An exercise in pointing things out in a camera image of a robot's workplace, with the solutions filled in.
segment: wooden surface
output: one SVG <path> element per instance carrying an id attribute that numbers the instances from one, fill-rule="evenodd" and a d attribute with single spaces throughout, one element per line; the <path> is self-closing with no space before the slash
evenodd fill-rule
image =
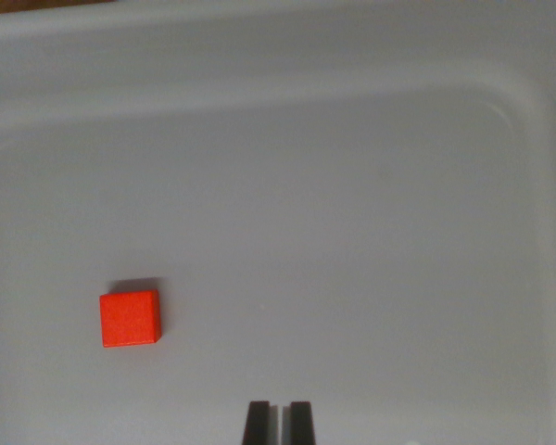
<path id="1" fill-rule="evenodd" d="M 0 14 L 45 9 L 48 7 L 91 5 L 111 1 L 114 0 L 0 0 Z"/>

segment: red cube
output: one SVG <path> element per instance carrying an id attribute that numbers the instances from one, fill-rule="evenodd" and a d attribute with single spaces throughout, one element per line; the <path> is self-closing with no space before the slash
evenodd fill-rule
<path id="1" fill-rule="evenodd" d="M 106 294 L 99 302 L 105 348 L 156 343 L 160 338 L 157 290 Z"/>

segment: red block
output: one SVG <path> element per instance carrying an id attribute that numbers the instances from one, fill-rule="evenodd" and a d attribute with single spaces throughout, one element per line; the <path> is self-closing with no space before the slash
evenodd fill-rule
<path id="1" fill-rule="evenodd" d="M 106 294 L 99 303 L 105 348 L 156 343 L 160 338 L 157 290 Z"/>

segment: white bin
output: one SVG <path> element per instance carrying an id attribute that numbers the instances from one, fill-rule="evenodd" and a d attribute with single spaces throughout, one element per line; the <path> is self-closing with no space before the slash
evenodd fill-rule
<path id="1" fill-rule="evenodd" d="M 106 350 L 132 279 L 163 337 Z M 556 2 L 0 17 L 0 445 L 234 445 L 252 400 L 556 445 Z"/>

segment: white plastic surface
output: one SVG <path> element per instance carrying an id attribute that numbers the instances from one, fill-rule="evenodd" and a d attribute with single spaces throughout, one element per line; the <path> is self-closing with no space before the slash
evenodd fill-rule
<path id="1" fill-rule="evenodd" d="M 319 445 L 556 445 L 556 6 L 508 3 L 0 18 L 0 444 L 309 400 Z M 162 339 L 103 349 L 146 278 Z"/>

